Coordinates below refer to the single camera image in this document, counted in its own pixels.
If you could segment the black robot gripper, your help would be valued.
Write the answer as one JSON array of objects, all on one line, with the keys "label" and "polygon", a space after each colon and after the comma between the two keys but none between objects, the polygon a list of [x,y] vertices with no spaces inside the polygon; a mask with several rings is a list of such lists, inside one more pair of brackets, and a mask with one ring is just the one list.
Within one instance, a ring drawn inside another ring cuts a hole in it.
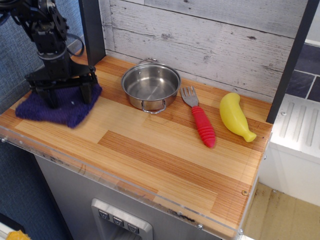
[{"label": "black robot gripper", "polygon": [[56,89],[79,87],[84,103],[92,102],[92,85],[98,83],[95,67],[74,62],[67,51],[40,58],[44,66],[27,74],[25,79],[51,109],[58,107]]}]

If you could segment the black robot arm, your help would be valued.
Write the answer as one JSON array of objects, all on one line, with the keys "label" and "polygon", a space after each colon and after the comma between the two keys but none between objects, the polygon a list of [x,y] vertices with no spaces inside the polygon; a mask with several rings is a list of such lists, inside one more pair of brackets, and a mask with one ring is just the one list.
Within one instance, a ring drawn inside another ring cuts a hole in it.
[{"label": "black robot arm", "polygon": [[58,106],[55,90],[79,87],[84,103],[92,102],[92,89],[98,83],[95,67],[74,62],[66,41],[69,26],[53,0],[2,0],[0,22],[9,17],[24,31],[37,48],[44,66],[27,74],[32,92],[51,108]]}]

